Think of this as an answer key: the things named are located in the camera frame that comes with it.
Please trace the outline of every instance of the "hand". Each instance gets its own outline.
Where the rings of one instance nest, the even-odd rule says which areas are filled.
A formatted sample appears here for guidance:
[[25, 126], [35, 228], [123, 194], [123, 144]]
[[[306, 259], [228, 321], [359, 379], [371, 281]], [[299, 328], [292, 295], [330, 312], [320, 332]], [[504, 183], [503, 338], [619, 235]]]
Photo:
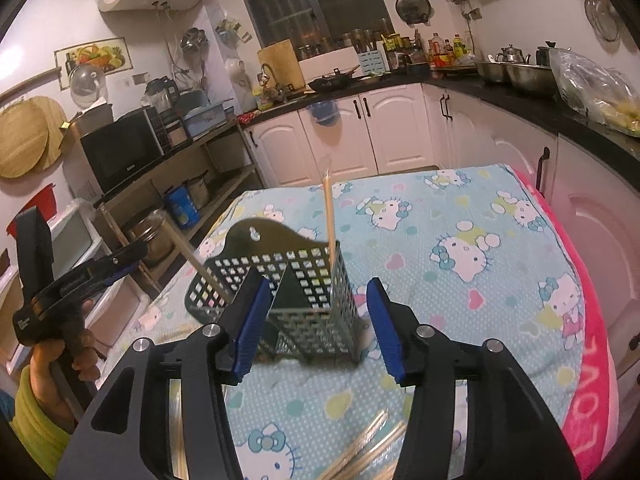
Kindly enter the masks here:
[[[93, 303], [86, 302], [82, 309], [91, 310]], [[95, 337], [89, 330], [83, 330], [80, 341], [84, 349], [73, 362], [74, 370], [79, 372], [82, 381], [97, 381], [100, 370], [96, 366], [98, 354], [94, 350]], [[31, 389], [36, 401], [45, 415], [62, 430], [73, 433], [75, 419], [66, 402], [60, 395], [56, 383], [53, 381], [49, 364], [55, 361], [65, 349], [65, 342], [59, 339], [49, 339], [38, 343], [33, 348], [30, 366]]]

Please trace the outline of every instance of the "metal screw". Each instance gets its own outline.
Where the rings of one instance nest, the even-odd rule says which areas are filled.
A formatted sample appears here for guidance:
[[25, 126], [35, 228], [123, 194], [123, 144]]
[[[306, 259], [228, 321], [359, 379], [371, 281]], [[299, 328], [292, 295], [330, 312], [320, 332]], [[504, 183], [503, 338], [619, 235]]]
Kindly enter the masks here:
[[149, 339], [147, 339], [146, 337], [141, 337], [140, 339], [136, 339], [133, 342], [133, 349], [136, 352], [144, 352], [147, 348], [149, 348], [149, 345]]
[[211, 323], [202, 327], [202, 333], [205, 337], [214, 337], [220, 333], [220, 325]]
[[430, 337], [435, 336], [436, 331], [433, 329], [431, 325], [420, 325], [415, 329], [415, 333], [423, 339], [428, 339]]
[[497, 339], [489, 339], [489, 341], [486, 342], [486, 347], [489, 349], [489, 352], [495, 353], [502, 352], [504, 349], [504, 345]]

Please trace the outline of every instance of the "white cabinet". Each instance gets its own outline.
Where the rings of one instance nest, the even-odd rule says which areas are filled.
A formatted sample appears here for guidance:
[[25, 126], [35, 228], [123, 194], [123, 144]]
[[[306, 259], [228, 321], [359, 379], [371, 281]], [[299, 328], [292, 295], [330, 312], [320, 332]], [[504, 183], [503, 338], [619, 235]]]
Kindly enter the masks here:
[[441, 169], [456, 168], [457, 165], [454, 161], [456, 149], [451, 138], [449, 121], [444, 117], [446, 93], [442, 88], [431, 84], [423, 84], [422, 92], [429, 117], [433, 163]]
[[340, 118], [333, 126], [322, 126], [306, 108], [300, 110], [300, 119], [316, 161], [331, 156], [334, 180], [377, 175], [376, 157], [358, 96], [336, 102]]
[[619, 364], [640, 332], [640, 196], [584, 150], [560, 139], [551, 206], [589, 271]]
[[478, 99], [457, 92], [445, 92], [443, 101], [452, 163], [456, 168], [471, 168], [493, 164], [495, 145], [482, 119], [487, 105]]
[[420, 83], [372, 90], [359, 97], [380, 174], [434, 164]]
[[424, 85], [424, 95], [438, 166], [468, 168], [508, 164], [535, 185], [538, 164], [545, 155], [540, 190], [550, 199], [558, 152], [556, 136], [458, 92]]
[[298, 112], [250, 126], [245, 134], [268, 187], [320, 183]]

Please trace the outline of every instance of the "blue can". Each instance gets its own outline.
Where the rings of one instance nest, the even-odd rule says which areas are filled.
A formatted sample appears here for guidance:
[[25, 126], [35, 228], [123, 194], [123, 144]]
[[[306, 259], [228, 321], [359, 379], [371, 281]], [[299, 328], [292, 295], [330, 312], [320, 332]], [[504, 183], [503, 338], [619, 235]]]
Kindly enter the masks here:
[[164, 194], [164, 203], [180, 229], [189, 229], [200, 221], [200, 213], [186, 187], [170, 188]]

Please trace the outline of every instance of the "yellow sleeve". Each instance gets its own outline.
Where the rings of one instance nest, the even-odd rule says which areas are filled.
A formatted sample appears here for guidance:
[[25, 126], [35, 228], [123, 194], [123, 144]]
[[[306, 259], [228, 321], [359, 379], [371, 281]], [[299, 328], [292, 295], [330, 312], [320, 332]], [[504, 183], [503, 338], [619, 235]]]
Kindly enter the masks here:
[[20, 375], [11, 427], [40, 468], [53, 478], [71, 435], [51, 422], [38, 406], [31, 389], [28, 366]]

